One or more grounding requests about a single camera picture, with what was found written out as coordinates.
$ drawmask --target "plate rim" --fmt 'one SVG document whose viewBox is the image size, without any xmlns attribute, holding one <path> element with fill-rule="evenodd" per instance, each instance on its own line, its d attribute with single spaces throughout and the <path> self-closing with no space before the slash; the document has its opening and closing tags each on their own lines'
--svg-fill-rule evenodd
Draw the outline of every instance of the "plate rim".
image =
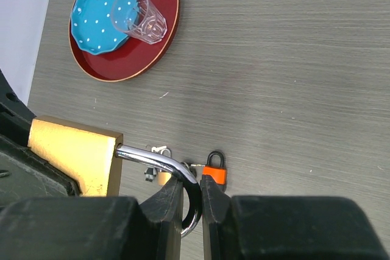
<svg viewBox="0 0 390 260">
<path fill-rule="evenodd" d="M 72 5 L 72 9 L 74 7 L 74 4 L 76 3 L 76 0 L 74 0 L 73 2 L 73 5 Z M 133 74 L 132 76 L 128 76 L 128 77 L 125 77 L 123 79 L 115 79 L 115 80 L 106 80 L 106 79 L 100 79 L 96 76 L 93 76 L 91 74 L 89 74 L 88 72 L 86 72 L 86 70 L 83 69 L 83 67 L 80 65 L 80 63 L 77 61 L 77 58 L 76 56 L 74 55 L 74 52 L 73 52 L 73 48 L 72 48 L 72 45 L 71 45 L 71 38 L 73 37 L 71 35 L 71 26 L 72 26 L 72 23 L 71 23 L 71 18 L 69 18 L 69 29 L 68 29 L 68 41 L 69 41 L 69 46 L 70 46 L 70 49 L 71 49 L 71 52 L 72 52 L 72 55 L 73 55 L 73 59 L 76 61 L 77 65 L 79 65 L 79 68 L 88 76 L 92 77 L 93 79 L 96 79 L 98 81 L 101 81 L 101 82 L 110 82 L 110 83 L 113 83 L 113 82 L 122 82 L 122 81 L 125 81 L 125 80 L 128 80 L 128 79 L 131 79 L 133 77 L 136 77 L 138 75 L 140 75 L 141 73 L 143 73 L 144 71 L 148 70 L 151 66 L 153 66 L 155 64 L 155 62 L 158 61 L 159 57 L 161 56 L 161 54 L 164 54 L 165 50 L 167 49 L 167 46 L 170 45 L 171 43 L 171 38 L 172 38 L 172 34 L 175 34 L 176 32 L 176 28 L 177 28 L 177 20 L 179 18 L 179 9 L 180 9 L 180 1 L 179 0 L 176 0 L 176 16 L 175 16 L 175 20 L 174 20 L 174 24 L 172 26 L 172 30 L 171 30 L 171 33 L 169 34 L 168 36 L 168 41 L 165 43 L 165 45 L 162 47 L 162 49 L 160 50 L 160 52 L 155 56 L 155 58 L 147 65 L 145 66 L 143 69 L 141 69 L 140 71 L 138 71 L 137 73 Z"/>
</svg>

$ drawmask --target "white wall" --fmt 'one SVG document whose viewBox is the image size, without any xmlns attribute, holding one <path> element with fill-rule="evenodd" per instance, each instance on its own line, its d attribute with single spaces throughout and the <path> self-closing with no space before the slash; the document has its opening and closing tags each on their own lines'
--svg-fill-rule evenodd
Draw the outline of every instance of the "white wall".
<svg viewBox="0 0 390 260">
<path fill-rule="evenodd" d="M 0 0 L 0 68 L 27 104 L 49 0 Z"/>
</svg>

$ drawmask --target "metal ring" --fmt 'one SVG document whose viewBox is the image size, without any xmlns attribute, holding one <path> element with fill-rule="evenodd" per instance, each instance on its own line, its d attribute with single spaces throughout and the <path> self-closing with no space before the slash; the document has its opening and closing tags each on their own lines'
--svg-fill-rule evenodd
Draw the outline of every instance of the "metal ring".
<svg viewBox="0 0 390 260">
<path fill-rule="evenodd" d="M 119 146 L 115 155 L 128 161 L 156 167 L 169 172 L 183 183 L 190 200 L 188 214 L 182 222 L 182 237 L 192 232 L 202 215 L 202 192 L 194 175 L 178 161 L 159 153 L 148 152 L 130 146 Z"/>
</svg>

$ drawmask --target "padlock body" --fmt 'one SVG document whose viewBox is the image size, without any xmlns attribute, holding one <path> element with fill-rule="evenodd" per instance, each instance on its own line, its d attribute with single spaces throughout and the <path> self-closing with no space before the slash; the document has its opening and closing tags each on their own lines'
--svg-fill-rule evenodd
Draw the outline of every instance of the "padlock body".
<svg viewBox="0 0 390 260">
<path fill-rule="evenodd" d="M 218 185 L 226 184 L 227 169 L 205 166 L 203 168 L 203 174 L 210 175 Z"/>
<path fill-rule="evenodd" d="M 160 186 L 164 186 L 166 184 L 166 182 L 168 182 L 171 177 L 172 177 L 172 175 L 168 172 L 159 172 L 157 175 L 158 184 Z"/>
<path fill-rule="evenodd" d="M 32 121 L 31 151 L 78 182 L 83 196 L 118 196 L 122 159 L 114 156 L 123 134 L 42 116 Z"/>
</svg>

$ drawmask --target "padlock shackle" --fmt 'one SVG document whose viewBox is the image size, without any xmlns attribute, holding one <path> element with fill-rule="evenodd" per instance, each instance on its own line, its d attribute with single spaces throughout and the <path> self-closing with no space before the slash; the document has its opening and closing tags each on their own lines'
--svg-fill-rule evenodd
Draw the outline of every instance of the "padlock shackle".
<svg viewBox="0 0 390 260">
<path fill-rule="evenodd" d="M 206 162 L 206 166 L 210 166 L 212 167 L 213 165 L 211 164 L 213 162 L 213 157 L 214 156 L 218 156 L 219 159 L 221 160 L 221 162 L 219 163 L 219 167 L 222 169 L 225 168 L 225 155 L 218 151 L 218 150 L 214 150 L 213 152 L 210 152 L 210 154 L 208 155 L 207 157 L 207 162 Z"/>
<path fill-rule="evenodd" d="M 182 237 L 192 232 L 202 215 L 202 192 L 190 170 L 172 158 L 135 147 L 119 145 L 115 155 L 124 160 L 134 161 L 169 172 L 181 181 L 190 201 L 188 214 L 182 223 Z"/>
</svg>

